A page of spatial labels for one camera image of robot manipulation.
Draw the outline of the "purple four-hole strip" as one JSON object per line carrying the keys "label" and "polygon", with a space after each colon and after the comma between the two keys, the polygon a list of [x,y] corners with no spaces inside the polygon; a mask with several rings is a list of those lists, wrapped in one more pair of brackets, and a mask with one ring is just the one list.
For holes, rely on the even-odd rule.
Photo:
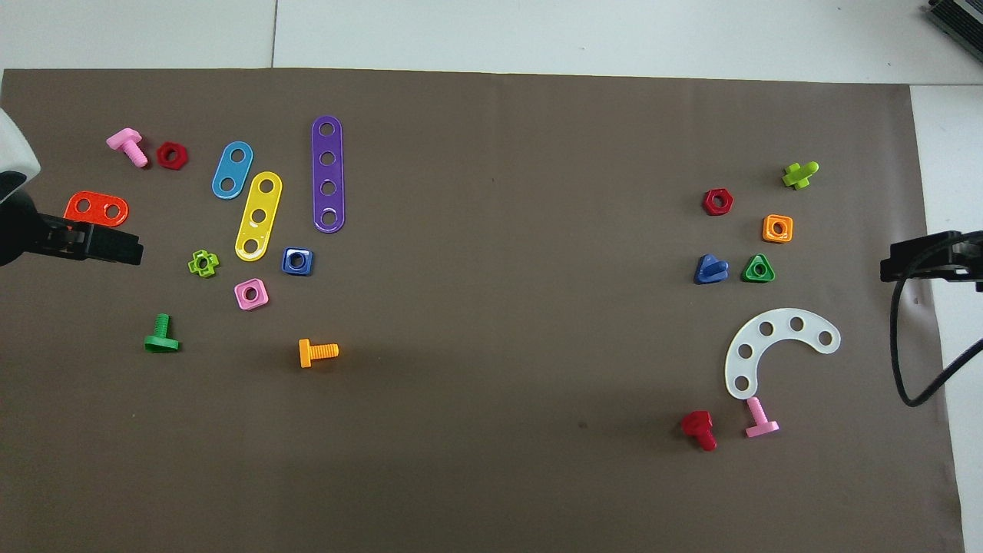
{"label": "purple four-hole strip", "polygon": [[340,119],[326,114],[310,128],[313,225],[336,233],[345,223],[344,140]]}

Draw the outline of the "dark ribbed device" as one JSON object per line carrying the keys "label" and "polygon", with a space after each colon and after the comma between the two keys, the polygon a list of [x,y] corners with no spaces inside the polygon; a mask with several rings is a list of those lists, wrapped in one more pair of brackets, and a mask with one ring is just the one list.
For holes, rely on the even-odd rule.
{"label": "dark ribbed device", "polygon": [[965,41],[983,41],[983,0],[928,0],[931,22]]}

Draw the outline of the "orange-red two-hole strip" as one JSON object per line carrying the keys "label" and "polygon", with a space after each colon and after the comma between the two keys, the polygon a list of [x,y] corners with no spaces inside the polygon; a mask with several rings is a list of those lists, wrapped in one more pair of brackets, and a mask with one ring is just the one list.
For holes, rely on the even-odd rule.
{"label": "orange-red two-hole strip", "polygon": [[129,217],[129,204],[123,198],[94,191],[78,191],[68,200],[63,218],[119,227]]}

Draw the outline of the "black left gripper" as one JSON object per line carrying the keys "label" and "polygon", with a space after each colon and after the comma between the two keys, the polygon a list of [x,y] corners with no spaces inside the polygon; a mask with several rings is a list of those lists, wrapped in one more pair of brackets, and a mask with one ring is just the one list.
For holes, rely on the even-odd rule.
{"label": "black left gripper", "polygon": [[40,241],[40,254],[58,258],[140,266],[144,246],[137,235],[113,227],[76,223],[40,214],[27,192],[14,192],[0,204],[0,267]]}

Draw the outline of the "blue plastic screw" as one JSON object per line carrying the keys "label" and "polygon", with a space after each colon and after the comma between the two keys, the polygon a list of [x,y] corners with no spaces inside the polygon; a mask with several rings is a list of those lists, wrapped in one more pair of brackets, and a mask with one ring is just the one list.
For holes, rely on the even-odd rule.
{"label": "blue plastic screw", "polygon": [[693,281],[698,286],[719,283],[730,277],[730,263],[713,254],[703,255],[695,269]]}

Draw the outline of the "pink plastic screw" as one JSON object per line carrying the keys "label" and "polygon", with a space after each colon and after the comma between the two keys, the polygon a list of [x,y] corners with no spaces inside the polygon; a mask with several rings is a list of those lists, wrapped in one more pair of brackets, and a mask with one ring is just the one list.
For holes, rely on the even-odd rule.
{"label": "pink plastic screw", "polygon": [[135,167],[145,168],[150,163],[147,155],[141,150],[140,142],[143,135],[133,128],[122,128],[105,140],[113,151],[125,154]]}
{"label": "pink plastic screw", "polygon": [[780,430],[779,424],[766,416],[764,407],[757,396],[748,398],[746,404],[753,420],[753,424],[745,429],[748,438],[764,436]]}

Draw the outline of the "lime green cross screw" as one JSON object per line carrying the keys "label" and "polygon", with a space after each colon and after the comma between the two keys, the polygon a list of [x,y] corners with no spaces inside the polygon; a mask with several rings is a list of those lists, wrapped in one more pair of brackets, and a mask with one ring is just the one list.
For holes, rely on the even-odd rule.
{"label": "lime green cross screw", "polygon": [[815,161],[806,164],[793,162],[784,168],[783,185],[797,191],[802,190],[810,185],[809,179],[818,172],[819,168],[820,165]]}

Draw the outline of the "brown table mat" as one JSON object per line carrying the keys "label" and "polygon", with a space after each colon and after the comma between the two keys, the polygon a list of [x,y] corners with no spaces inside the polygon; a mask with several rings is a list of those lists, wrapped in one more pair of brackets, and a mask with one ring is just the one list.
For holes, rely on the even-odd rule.
{"label": "brown table mat", "polygon": [[[144,256],[0,267],[0,553],[963,550],[944,400],[904,406],[889,368],[880,262],[926,232],[905,85],[7,71],[2,104],[38,209],[120,196]],[[313,225],[326,114],[336,233]],[[105,143],[122,128],[147,167]],[[231,141],[253,162],[219,200]],[[243,262],[263,171],[280,206]],[[726,216],[703,210],[713,188]],[[793,240],[762,239],[768,214]],[[283,272],[287,247],[313,251],[309,276]],[[695,284],[705,254],[727,280]],[[754,254],[772,283],[741,280]],[[242,311],[248,279],[268,302]],[[786,307],[842,344],[771,346],[755,396],[780,430],[748,438],[726,351]],[[144,349],[158,313],[178,351]],[[303,369],[299,339],[340,354]],[[680,429],[695,410],[716,451]]]}

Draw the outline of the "green plastic screw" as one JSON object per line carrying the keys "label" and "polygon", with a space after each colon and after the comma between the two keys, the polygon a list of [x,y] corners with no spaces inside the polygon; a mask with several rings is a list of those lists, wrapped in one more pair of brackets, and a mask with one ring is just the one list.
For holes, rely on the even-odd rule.
{"label": "green plastic screw", "polygon": [[170,316],[166,313],[158,313],[154,320],[154,329],[150,335],[144,337],[144,349],[151,353],[172,353],[180,349],[179,340],[169,336]]}

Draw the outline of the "orange plastic screw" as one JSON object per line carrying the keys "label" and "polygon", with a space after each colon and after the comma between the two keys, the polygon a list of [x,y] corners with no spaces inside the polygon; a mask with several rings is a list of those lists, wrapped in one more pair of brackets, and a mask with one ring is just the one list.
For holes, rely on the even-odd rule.
{"label": "orange plastic screw", "polygon": [[298,340],[299,364],[303,369],[312,367],[313,361],[337,358],[339,354],[336,343],[312,344],[309,339]]}

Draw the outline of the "red hexagon-head screw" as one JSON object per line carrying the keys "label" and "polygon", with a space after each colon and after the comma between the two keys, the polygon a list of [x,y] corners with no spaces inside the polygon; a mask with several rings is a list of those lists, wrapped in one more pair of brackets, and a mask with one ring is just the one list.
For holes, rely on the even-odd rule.
{"label": "red hexagon-head screw", "polygon": [[716,451],[717,439],[713,434],[713,420],[710,412],[695,410],[695,412],[686,414],[679,425],[684,435],[692,438],[703,451]]}

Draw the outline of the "blue two-hole strip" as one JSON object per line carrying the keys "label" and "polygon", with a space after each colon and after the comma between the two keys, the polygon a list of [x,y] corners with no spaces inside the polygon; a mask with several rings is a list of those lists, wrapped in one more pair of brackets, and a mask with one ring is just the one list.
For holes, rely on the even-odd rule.
{"label": "blue two-hole strip", "polygon": [[253,148],[246,141],[226,144],[212,176],[212,194],[219,200],[237,198],[245,187],[252,162]]}

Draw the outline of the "pink square nut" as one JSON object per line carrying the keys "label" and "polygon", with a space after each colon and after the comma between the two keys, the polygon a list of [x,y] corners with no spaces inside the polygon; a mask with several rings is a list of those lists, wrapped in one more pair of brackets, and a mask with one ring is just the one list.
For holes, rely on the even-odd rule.
{"label": "pink square nut", "polygon": [[268,302],[266,284],[261,279],[248,279],[237,283],[233,293],[238,307],[242,311],[252,311]]}

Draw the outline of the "white curved five-hole strip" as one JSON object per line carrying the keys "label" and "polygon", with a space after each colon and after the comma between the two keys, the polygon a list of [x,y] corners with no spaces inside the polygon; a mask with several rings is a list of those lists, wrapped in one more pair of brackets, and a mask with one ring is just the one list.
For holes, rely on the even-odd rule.
{"label": "white curved five-hole strip", "polygon": [[842,344],[840,331],[826,318],[800,308],[776,308],[744,323],[735,333],[724,356],[724,385],[738,400],[757,395],[758,366],[764,353],[779,342],[805,343],[817,353],[829,355]]}

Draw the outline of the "yellow three-hole strip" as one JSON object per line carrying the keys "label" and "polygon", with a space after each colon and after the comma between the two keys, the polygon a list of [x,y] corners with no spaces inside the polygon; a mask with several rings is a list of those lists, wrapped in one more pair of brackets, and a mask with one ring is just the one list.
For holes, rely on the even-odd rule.
{"label": "yellow three-hole strip", "polygon": [[282,179],[272,171],[260,172],[250,182],[234,244],[243,262],[256,262],[266,255],[282,192]]}

